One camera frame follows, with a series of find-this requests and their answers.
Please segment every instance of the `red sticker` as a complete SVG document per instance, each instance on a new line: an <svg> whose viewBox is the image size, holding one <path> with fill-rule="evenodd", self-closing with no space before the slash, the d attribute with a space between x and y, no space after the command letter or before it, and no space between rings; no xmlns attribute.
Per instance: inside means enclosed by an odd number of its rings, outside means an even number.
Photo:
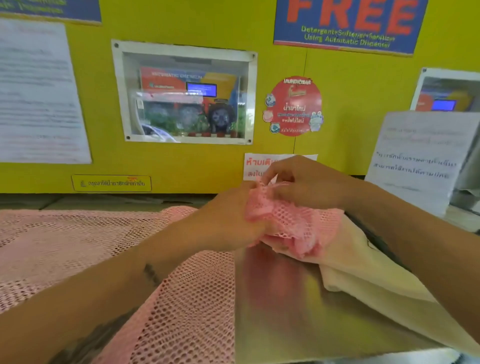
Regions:
<svg viewBox="0 0 480 364"><path fill-rule="evenodd" d="M287 136L320 130L324 122L322 95L310 78L293 76L279 82L265 99L263 120L270 132Z"/></svg>

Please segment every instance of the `shiny metal countertop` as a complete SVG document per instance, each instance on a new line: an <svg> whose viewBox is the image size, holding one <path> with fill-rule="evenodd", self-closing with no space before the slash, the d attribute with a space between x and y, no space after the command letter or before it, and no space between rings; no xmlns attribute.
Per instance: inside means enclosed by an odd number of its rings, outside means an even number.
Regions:
<svg viewBox="0 0 480 364"><path fill-rule="evenodd" d="M235 253L237 364L298 363L421 351L442 345L342 292L317 265L259 244Z"/></svg>

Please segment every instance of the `person's right hand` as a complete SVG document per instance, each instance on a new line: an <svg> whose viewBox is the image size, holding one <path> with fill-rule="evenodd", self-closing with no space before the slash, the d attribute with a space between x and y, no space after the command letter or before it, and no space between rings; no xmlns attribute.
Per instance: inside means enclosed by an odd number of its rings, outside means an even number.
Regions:
<svg viewBox="0 0 480 364"><path fill-rule="evenodd" d="M361 180L302 156L272 163L263 174L262 182L268 184L275 176L276 182L291 184L273 188L274 199L320 209L347 209L362 183Z"/></svg>

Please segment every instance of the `blue sign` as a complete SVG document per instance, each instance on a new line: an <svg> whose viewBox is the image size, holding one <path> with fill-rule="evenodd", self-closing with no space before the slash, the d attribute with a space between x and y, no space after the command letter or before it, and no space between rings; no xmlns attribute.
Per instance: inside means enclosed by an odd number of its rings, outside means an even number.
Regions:
<svg viewBox="0 0 480 364"><path fill-rule="evenodd" d="M0 0L0 12L101 22L98 0Z"/></svg>
<svg viewBox="0 0 480 364"><path fill-rule="evenodd" d="M277 0L274 44L413 55L428 0Z"/></svg>

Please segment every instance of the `paper sheet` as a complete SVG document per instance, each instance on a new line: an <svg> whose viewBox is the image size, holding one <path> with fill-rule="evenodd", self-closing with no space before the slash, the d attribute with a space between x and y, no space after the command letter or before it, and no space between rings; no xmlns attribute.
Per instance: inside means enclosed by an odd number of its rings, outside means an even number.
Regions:
<svg viewBox="0 0 480 364"><path fill-rule="evenodd" d="M0 19L0 162L92 162L63 24Z"/></svg>
<svg viewBox="0 0 480 364"><path fill-rule="evenodd" d="M255 154L245 153L243 161L243 180L256 181L268 167L277 160L293 157L295 154ZM318 154L304 156L311 160L317 160Z"/></svg>
<svg viewBox="0 0 480 364"><path fill-rule="evenodd" d="M443 216L479 122L474 112L387 114L365 180Z"/></svg>

